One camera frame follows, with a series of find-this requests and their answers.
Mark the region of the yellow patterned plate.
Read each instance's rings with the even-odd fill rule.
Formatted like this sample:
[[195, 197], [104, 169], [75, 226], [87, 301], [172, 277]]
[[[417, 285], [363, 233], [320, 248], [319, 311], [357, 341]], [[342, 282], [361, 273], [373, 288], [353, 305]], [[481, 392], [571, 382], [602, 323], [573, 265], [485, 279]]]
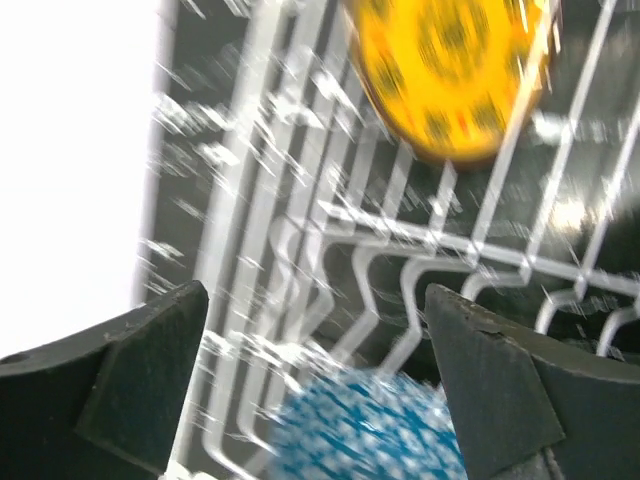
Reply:
[[426, 162], [491, 162], [558, 51], [559, 1], [344, 1], [352, 63], [384, 126]]

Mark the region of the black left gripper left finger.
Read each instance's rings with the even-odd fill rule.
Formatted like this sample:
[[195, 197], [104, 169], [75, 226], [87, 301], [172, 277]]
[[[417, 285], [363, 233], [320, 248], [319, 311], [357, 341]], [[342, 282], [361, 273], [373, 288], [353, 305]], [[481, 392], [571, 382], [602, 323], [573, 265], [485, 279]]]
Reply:
[[4, 479], [157, 479], [168, 466], [207, 317], [191, 281], [1, 361]]

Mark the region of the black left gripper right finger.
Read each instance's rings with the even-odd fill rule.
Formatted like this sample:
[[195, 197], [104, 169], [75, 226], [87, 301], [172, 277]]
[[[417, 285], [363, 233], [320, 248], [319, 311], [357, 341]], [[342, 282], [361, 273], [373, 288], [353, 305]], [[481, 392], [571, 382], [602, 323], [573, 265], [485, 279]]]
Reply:
[[426, 289], [425, 315], [469, 478], [638, 478], [638, 366], [437, 284]]

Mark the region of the blue patterned bowl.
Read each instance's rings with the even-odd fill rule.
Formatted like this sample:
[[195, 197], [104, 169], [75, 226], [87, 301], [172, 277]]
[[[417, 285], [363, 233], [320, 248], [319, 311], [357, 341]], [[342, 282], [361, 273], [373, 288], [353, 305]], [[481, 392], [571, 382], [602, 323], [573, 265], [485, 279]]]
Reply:
[[464, 479], [440, 387], [373, 369], [318, 376], [290, 394], [270, 428], [271, 479]]

